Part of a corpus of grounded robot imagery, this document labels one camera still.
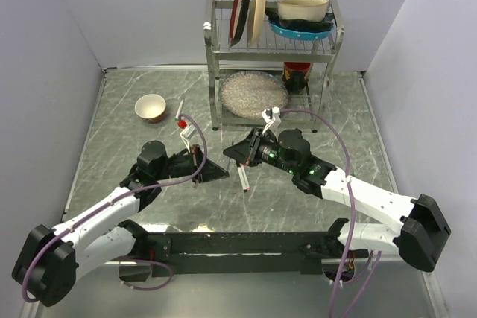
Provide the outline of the white pen orange cap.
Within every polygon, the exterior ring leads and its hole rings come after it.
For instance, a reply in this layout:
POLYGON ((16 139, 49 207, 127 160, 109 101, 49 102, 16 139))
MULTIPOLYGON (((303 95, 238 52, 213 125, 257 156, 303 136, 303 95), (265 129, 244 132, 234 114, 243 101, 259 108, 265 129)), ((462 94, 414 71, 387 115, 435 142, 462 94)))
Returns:
POLYGON ((250 190, 250 184, 247 178, 245 167, 243 165, 240 165, 240 173, 242 190, 243 192, 247 192, 250 190))

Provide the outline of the white marker black tip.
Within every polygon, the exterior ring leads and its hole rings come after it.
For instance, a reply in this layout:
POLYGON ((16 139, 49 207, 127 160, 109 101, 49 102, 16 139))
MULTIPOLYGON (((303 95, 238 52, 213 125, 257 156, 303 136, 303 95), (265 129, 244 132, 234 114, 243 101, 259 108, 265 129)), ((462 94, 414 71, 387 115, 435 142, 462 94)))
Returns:
POLYGON ((238 170, 239 179, 240 179, 240 181, 241 181, 242 190, 243 190, 243 191, 247 191, 248 186, 247 186, 247 184, 246 184, 244 172, 243 172, 241 166, 238 166, 238 167, 237 167, 237 170, 238 170))

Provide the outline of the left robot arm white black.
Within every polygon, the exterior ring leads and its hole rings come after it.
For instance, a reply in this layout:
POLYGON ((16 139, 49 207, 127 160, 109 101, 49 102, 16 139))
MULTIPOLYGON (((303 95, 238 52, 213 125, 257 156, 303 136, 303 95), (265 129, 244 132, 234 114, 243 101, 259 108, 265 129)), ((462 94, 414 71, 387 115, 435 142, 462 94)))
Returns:
POLYGON ((148 232, 131 216, 150 205, 166 186, 228 176, 208 159, 206 146, 194 145, 168 156, 162 142, 147 142, 129 175, 107 197, 52 229, 40 224, 28 233, 12 271, 22 298, 50 307, 103 263, 126 255, 142 258, 148 251, 148 232))

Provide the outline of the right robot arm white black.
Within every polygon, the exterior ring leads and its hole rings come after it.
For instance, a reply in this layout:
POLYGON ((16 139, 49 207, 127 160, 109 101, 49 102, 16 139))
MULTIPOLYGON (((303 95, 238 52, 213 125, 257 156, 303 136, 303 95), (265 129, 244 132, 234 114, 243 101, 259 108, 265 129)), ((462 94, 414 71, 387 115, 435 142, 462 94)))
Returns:
POLYGON ((348 221, 330 235, 326 248, 335 257, 343 257, 350 250, 380 251, 397 254, 413 268, 431 272, 451 235, 433 197, 396 194, 346 174, 313 155, 310 143, 298 129, 285 130, 277 137, 252 130, 223 153, 249 167, 267 163, 289 173, 304 194, 352 207, 375 220, 348 221))

